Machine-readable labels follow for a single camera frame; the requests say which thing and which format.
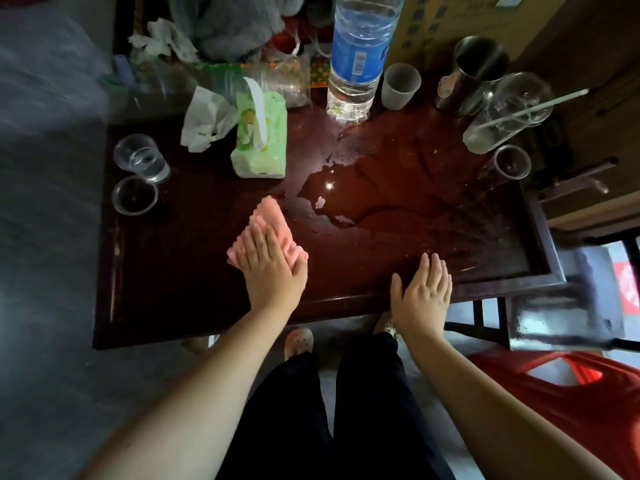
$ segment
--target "leg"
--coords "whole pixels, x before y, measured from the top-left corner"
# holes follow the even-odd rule
[[[251,396],[217,478],[327,478],[332,466],[317,359],[301,353],[279,364]]]
[[[336,384],[335,450],[349,473],[454,480],[407,384],[389,333],[361,337]]]

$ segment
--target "shoe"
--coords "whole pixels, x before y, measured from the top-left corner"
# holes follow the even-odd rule
[[[394,325],[394,318],[391,315],[391,312],[384,312],[380,315],[376,326],[373,328],[373,334],[382,333],[386,331],[389,335],[391,335],[394,339],[397,338],[398,332],[396,330],[396,326]]]
[[[289,360],[294,355],[313,352],[314,334],[308,328],[292,330],[284,340],[284,360]]]

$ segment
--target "wooden table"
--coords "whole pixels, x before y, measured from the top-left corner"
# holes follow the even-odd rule
[[[424,251],[447,260],[455,301],[564,282],[526,186],[465,199],[462,186],[488,155],[466,150],[465,121],[437,112],[433,90],[434,80],[425,81],[404,111],[376,104],[368,121],[348,128],[325,113],[326,91],[314,90],[313,106],[289,111],[283,180],[236,177],[235,129],[208,151],[188,153],[179,145],[182,118],[110,127],[93,346],[206,335],[240,318],[249,303],[225,252],[269,194],[310,256],[292,322],[388,310],[391,273],[407,283]],[[125,176],[112,151],[136,132],[155,138],[172,175],[155,208],[124,217],[110,200]]]

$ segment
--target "crumpled tissue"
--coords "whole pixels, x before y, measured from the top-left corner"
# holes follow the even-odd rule
[[[158,18],[155,22],[149,22],[147,28],[151,37],[133,33],[129,37],[134,48],[144,48],[145,52],[151,57],[158,55],[171,55],[171,50],[182,62],[198,63],[200,59],[197,56],[198,50],[193,46],[191,40],[183,33],[175,23]]]
[[[202,153],[236,126],[238,110],[224,97],[198,86],[184,115],[180,144],[190,153]]]

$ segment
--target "towel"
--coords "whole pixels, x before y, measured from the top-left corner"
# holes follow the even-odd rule
[[[302,256],[304,259],[309,259],[309,254],[293,241],[291,229],[289,229],[282,215],[278,202],[272,196],[269,195],[263,198],[258,204],[258,207],[255,208],[251,217],[249,217],[249,225],[253,223],[257,224],[263,231],[269,226],[273,227],[276,232],[276,237],[278,238],[278,243],[284,252],[284,258],[287,260],[287,264],[291,269],[296,265],[298,257]],[[237,254],[241,251],[244,251],[244,241],[242,235],[239,235],[233,246],[227,251],[227,262],[238,269],[240,269],[240,266]]]

